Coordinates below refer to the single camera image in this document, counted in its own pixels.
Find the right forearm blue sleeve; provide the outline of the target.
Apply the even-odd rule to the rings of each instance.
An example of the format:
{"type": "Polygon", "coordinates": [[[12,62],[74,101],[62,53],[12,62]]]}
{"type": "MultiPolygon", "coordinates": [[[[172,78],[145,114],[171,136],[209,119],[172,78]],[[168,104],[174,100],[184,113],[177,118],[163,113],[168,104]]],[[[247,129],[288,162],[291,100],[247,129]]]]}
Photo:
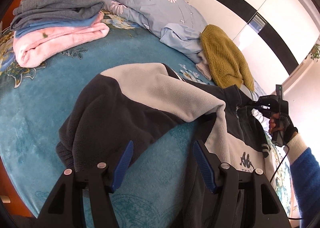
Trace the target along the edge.
{"type": "Polygon", "coordinates": [[[287,145],[293,188],[303,218],[300,226],[307,227],[319,213],[319,163],[299,134],[287,145]]]}

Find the right hand black glove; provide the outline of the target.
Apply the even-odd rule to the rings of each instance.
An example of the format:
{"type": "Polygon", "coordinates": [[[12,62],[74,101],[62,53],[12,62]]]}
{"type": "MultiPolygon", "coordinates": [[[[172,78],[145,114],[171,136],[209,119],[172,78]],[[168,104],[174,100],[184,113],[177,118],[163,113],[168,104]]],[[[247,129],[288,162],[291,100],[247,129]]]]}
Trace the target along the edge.
{"type": "Polygon", "coordinates": [[[276,113],[272,114],[269,120],[269,133],[273,134],[277,131],[283,132],[283,143],[288,144],[292,138],[298,134],[298,129],[288,114],[276,113]]]}

